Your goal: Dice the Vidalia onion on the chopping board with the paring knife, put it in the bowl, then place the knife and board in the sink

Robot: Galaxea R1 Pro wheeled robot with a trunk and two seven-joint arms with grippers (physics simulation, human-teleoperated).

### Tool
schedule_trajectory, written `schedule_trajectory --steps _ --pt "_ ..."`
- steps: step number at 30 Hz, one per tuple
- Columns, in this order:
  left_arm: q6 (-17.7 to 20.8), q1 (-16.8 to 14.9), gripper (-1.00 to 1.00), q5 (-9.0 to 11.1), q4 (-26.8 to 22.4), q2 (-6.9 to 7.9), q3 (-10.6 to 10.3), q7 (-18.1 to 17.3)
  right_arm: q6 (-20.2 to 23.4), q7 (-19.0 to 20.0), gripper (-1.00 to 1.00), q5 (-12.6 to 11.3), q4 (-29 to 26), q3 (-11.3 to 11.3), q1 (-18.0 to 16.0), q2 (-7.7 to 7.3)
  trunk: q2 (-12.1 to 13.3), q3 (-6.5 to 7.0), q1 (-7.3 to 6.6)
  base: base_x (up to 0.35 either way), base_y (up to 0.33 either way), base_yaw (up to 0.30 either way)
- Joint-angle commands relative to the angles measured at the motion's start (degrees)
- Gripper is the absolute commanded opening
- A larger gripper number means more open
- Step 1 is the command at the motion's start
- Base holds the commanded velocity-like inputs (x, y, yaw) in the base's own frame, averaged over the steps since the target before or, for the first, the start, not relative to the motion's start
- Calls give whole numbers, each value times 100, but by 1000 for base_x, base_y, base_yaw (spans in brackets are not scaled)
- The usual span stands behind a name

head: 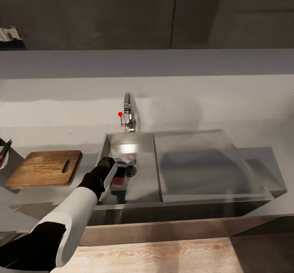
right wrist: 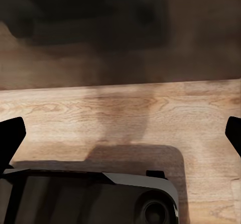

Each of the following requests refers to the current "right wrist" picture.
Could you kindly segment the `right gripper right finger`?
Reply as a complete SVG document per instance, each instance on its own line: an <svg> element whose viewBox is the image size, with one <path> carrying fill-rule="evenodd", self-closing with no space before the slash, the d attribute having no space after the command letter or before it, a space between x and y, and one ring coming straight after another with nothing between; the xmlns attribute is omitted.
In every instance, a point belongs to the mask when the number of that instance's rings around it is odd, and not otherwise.
<svg viewBox="0 0 241 224"><path fill-rule="evenodd" d="M225 135L241 156L241 118L233 116L228 118Z"/></svg>

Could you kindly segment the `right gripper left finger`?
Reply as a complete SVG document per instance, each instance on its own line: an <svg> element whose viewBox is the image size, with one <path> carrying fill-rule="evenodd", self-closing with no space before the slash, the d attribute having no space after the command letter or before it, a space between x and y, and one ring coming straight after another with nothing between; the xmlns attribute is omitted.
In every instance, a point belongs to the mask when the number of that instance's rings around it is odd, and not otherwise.
<svg viewBox="0 0 241 224"><path fill-rule="evenodd" d="M0 177L26 136L22 117L0 122Z"/></svg>

